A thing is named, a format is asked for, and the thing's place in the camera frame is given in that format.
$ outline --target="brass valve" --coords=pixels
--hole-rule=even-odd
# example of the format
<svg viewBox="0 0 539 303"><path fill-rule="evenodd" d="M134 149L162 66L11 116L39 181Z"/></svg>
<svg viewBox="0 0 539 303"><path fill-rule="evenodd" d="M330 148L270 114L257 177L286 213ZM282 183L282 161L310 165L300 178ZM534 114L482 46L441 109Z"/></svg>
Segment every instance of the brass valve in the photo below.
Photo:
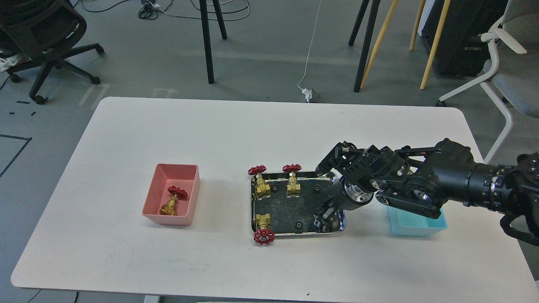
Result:
<svg viewBox="0 0 539 303"><path fill-rule="evenodd" d="M170 186L167 190L172 195L172 197L165 205L159 208L159 214L176 216L176 214L178 214L178 212L176 211L176 202L179 198L187 198L187 192L176 186Z"/></svg>
<svg viewBox="0 0 539 303"><path fill-rule="evenodd" d="M255 216L255 224L258 226L259 229L254 232L253 239L256 243L260 245L269 245L275 240L275 232L268 228L270 224L269 216L269 214Z"/></svg>
<svg viewBox="0 0 539 303"><path fill-rule="evenodd" d="M263 172L266 171L266 167L263 165L258 165L251 167L247 172L249 175L255 175L256 184L254 185L254 191L257 193L257 197L262 199L264 197L269 197L271 195L270 185L262 178Z"/></svg>
<svg viewBox="0 0 539 303"><path fill-rule="evenodd" d="M169 215L169 216L176 216L178 213L176 211L176 201L178 200L177 196L172 196L172 198L161 208L159 209L160 215Z"/></svg>
<svg viewBox="0 0 539 303"><path fill-rule="evenodd" d="M271 194L270 185L262 178L262 175L257 174L255 179L257 180L254 186L255 192L259 199L269 196Z"/></svg>
<svg viewBox="0 0 539 303"><path fill-rule="evenodd" d="M288 184L286 185L286 195L291 197L299 197L301 192L301 185L298 183L296 173L291 172L288 178Z"/></svg>
<svg viewBox="0 0 539 303"><path fill-rule="evenodd" d="M301 185L296 178L296 171L301 170L301 165L290 164L282 167L282 171L289 173L288 184L286 185L287 197L299 197L301 192Z"/></svg>
<svg viewBox="0 0 539 303"><path fill-rule="evenodd" d="M260 229L266 229L268 228L269 224L270 224L270 215L269 214L265 214L265 215L256 215L255 216L255 224L258 226L258 228Z"/></svg>

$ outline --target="screw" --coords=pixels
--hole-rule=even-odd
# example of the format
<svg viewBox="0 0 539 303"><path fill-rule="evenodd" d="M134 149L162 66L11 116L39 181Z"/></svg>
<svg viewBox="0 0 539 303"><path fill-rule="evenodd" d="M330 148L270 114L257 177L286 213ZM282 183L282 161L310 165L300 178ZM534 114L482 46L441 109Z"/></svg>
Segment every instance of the screw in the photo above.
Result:
<svg viewBox="0 0 539 303"><path fill-rule="evenodd" d="M429 198L429 196L424 192L419 192L418 196L423 200L427 200Z"/></svg>
<svg viewBox="0 0 539 303"><path fill-rule="evenodd" d="M376 189L380 189L380 185L378 184L378 182L376 182L376 180L371 180L371 185Z"/></svg>
<svg viewBox="0 0 539 303"><path fill-rule="evenodd" d="M389 201L384 196L377 195L376 198L378 199L378 201L380 201L380 203L389 205Z"/></svg>

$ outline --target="pink bin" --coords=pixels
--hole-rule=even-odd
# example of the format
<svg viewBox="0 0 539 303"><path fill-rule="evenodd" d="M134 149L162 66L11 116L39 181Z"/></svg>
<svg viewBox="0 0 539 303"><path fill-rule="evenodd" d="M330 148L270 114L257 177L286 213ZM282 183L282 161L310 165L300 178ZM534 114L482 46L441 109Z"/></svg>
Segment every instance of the pink bin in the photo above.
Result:
<svg viewBox="0 0 539 303"><path fill-rule="evenodd" d="M195 215L200 182L197 165L159 163L155 167L142 215L157 224L191 225ZM176 202L177 216L160 215L159 208L171 198L167 189L172 185L185 190L187 198Z"/></svg>

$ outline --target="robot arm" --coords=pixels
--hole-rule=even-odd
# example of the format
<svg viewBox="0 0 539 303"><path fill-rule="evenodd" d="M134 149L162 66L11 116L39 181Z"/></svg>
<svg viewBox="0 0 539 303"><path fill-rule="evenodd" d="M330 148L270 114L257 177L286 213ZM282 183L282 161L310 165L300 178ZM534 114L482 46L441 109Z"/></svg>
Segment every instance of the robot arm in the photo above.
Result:
<svg viewBox="0 0 539 303"><path fill-rule="evenodd" d="M424 161L410 157L424 157ZM539 154L521 155L517 166L475 163L469 147L444 139L430 148L358 149L338 143L316 167L318 175L331 169L342 178L332 198L315 211L315 224L326 231L335 211L354 210L373 195L383 204L436 219L448 200L504 214L504 232L539 246ZM529 233L511 222L525 216Z"/></svg>

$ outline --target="black chair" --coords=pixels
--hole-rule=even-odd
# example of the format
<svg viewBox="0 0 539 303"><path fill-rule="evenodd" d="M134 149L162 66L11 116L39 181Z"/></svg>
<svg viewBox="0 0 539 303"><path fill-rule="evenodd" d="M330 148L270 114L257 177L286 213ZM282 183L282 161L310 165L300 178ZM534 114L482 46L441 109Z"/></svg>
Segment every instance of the black chair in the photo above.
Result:
<svg viewBox="0 0 539 303"><path fill-rule="evenodd" d="M99 77L74 66L65 59L96 50L104 53L101 45L94 43L73 47L86 32L86 21L65 0L11 0L0 1L0 48L25 54L30 61L7 70L12 82L20 77L15 73L41 66L30 90L30 98L37 104L44 104L48 98L37 95L52 67L62 67L99 84Z"/></svg>

